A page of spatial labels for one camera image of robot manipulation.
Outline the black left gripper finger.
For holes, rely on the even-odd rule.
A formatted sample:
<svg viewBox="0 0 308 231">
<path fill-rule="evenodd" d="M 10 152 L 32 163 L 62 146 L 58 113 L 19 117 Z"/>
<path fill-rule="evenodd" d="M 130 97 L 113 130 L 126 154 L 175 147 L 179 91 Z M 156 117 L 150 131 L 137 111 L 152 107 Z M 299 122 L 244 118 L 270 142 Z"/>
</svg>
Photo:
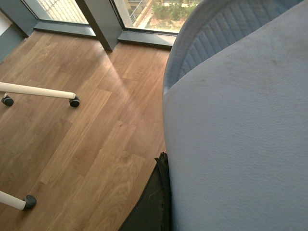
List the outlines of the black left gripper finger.
<svg viewBox="0 0 308 231">
<path fill-rule="evenodd" d="M 153 172 L 121 231 L 169 231 L 171 190 L 167 153 L 155 158 Z"/>
</svg>

